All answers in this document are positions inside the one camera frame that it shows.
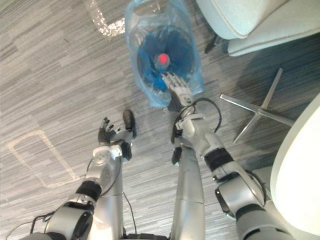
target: silver star base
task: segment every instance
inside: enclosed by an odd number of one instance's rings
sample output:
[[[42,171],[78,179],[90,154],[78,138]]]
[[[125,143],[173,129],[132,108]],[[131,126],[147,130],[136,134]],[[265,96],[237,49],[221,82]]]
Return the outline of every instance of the silver star base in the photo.
[[[267,108],[268,108],[268,105],[270,103],[270,100],[276,90],[276,87],[278,85],[278,82],[280,80],[280,77],[283,73],[283,69],[282,68],[279,68],[275,78],[274,78],[274,81],[272,83],[272,86],[271,88],[269,89],[269,92],[268,94],[266,95],[263,103],[261,106],[256,106],[256,105],[253,105],[251,103],[247,103],[243,100],[239,100],[239,99],[236,99],[232,96],[227,96],[225,94],[221,94],[220,95],[220,98],[229,102],[229,103],[232,103],[232,104],[235,104],[239,107],[242,107],[244,109],[247,109],[251,112],[254,113],[254,117],[251,119],[251,121],[244,127],[244,129],[240,132],[240,134],[234,139],[234,143],[236,143],[245,133],[247,133],[254,125],[255,123],[260,119],[261,116],[265,116],[267,118],[270,118],[270,119],[273,119],[273,120],[276,120],[280,123],[283,123],[283,124],[286,124],[288,126],[292,126],[295,121],[289,119],[289,118],[286,118],[286,117],[283,117],[283,116],[279,116],[279,115],[275,115],[269,111],[267,111]]]

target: transparent plastic bag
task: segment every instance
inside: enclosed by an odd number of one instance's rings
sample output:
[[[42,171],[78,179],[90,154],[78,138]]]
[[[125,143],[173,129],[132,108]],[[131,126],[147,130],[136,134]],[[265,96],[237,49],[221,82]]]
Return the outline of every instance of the transparent plastic bag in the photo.
[[[170,103],[164,72],[183,77],[194,95],[203,92],[200,55],[182,0],[133,0],[125,11],[125,32],[135,82],[152,107]],[[169,62],[164,67],[163,55]]]

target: red cap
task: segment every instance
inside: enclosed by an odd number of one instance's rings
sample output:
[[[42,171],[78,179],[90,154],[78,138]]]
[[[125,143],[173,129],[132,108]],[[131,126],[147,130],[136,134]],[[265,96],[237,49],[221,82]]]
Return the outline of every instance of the red cap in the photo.
[[[162,54],[160,54],[158,59],[159,59],[161,64],[167,64],[168,61],[169,61],[169,56],[167,54],[165,54],[165,53],[162,53]]]

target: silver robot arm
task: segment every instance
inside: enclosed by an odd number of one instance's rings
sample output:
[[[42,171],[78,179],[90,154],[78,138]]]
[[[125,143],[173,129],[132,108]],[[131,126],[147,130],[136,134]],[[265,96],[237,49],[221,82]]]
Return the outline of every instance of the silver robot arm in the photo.
[[[218,183],[215,195],[222,211],[236,219],[240,240],[293,240],[283,224],[264,209],[266,196],[262,186],[233,160],[206,117],[196,113],[190,103],[192,96],[185,94],[191,91],[183,89],[188,88],[186,82],[174,74],[162,77],[170,91],[175,92],[171,102],[176,102],[174,106],[180,111],[171,139],[175,145],[172,163],[179,162],[185,148],[193,149],[205,161]]]
[[[136,135],[131,111],[123,113],[125,124],[112,130],[105,118],[98,133],[99,147],[93,150],[85,179],[74,194],[52,215],[44,233],[33,233],[21,240],[87,240],[93,224],[96,203],[115,182],[121,161],[131,159],[131,140]]]

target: wire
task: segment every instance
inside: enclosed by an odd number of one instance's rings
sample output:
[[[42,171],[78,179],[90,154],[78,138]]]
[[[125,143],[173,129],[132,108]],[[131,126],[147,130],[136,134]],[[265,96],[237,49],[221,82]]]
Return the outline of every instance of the wire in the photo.
[[[211,103],[215,108],[216,110],[218,111],[218,114],[219,114],[219,121],[218,121],[218,124],[217,126],[215,127],[215,130],[214,132],[216,133],[218,131],[218,129],[220,128],[221,126],[221,122],[222,122],[222,115],[221,115],[221,112],[220,112],[220,109],[218,107],[218,105],[210,100],[209,98],[206,98],[206,97],[201,97],[199,99],[197,99],[196,101],[194,101],[192,104],[186,106],[181,112],[180,114],[176,117],[174,123],[173,123],[173,127],[172,127],[172,135],[171,135],[171,142],[174,143],[175,142],[175,137],[176,137],[176,132],[177,132],[177,127],[176,127],[176,123],[179,122],[181,119],[182,119],[182,115],[183,113],[189,109],[190,107],[193,107],[193,114],[196,112],[196,105],[198,102],[208,102],[208,103]]]
[[[118,179],[118,177],[120,175],[120,172],[121,172],[121,164],[122,163],[121,163],[121,158],[120,158],[120,160],[119,160],[119,170],[118,170],[118,173],[115,176],[115,179],[114,179],[113,183],[111,184],[111,186],[104,193],[100,194],[100,197],[106,195],[110,191],[110,189],[114,186],[114,184],[116,183],[116,181],[117,181],[117,179]]]
[[[267,190],[266,190],[266,186],[264,184],[264,182],[261,180],[260,177],[258,177],[253,171],[250,170],[245,170],[249,175],[251,175],[252,177],[254,177],[257,182],[260,184],[261,188],[262,188],[262,194],[263,194],[263,206],[266,205],[267,202]]]
[[[36,221],[37,220],[40,220],[40,219],[43,219],[44,222],[47,222],[49,221],[50,218],[46,219],[47,217],[51,217],[53,214],[55,213],[55,211],[52,211],[52,212],[49,212],[45,215],[41,215],[41,216],[36,216],[33,221],[32,221],[32,225],[31,225],[31,229],[30,229],[30,234],[32,234],[34,232],[34,228],[35,228],[35,225],[36,225]]]
[[[94,158],[91,158],[90,162],[88,163],[88,166],[86,167],[86,173],[85,173],[85,174],[88,173],[89,167],[90,167],[90,165],[91,165],[91,163],[92,163],[93,160],[94,160]]]
[[[16,230],[17,228],[21,227],[22,225],[26,225],[26,224],[31,224],[33,221],[27,221],[24,223],[21,223],[20,225],[16,226],[14,229],[12,229],[5,237],[5,240],[8,240],[9,236],[14,232],[14,230]]]
[[[216,110],[218,111],[218,114],[219,114],[219,122],[218,122],[218,124],[217,124],[217,126],[215,127],[215,130],[214,130],[214,132],[216,133],[216,132],[218,131],[218,129],[220,128],[221,122],[222,122],[222,115],[221,115],[221,112],[220,112],[220,108],[218,107],[218,105],[217,105],[214,101],[212,101],[211,99],[206,98],[206,97],[201,97],[201,98],[195,100],[195,101],[192,103],[192,105],[195,106],[198,102],[208,102],[208,103],[211,103],[211,104],[216,108]]]
[[[135,232],[135,234],[137,234],[137,226],[136,226],[136,221],[135,221],[134,212],[133,212],[133,210],[132,210],[131,204],[130,204],[129,199],[127,198],[127,196],[126,196],[125,192],[123,191],[122,193],[123,193],[123,195],[124,195],[124,197],[125,197],[126,201],[127,201],[127,202],[128,202],[128,204],[129,204],[130,211],[131,211],[131,216],[132,216],[132,220],[133,220],[133,225],[134,225],[134,232]]]

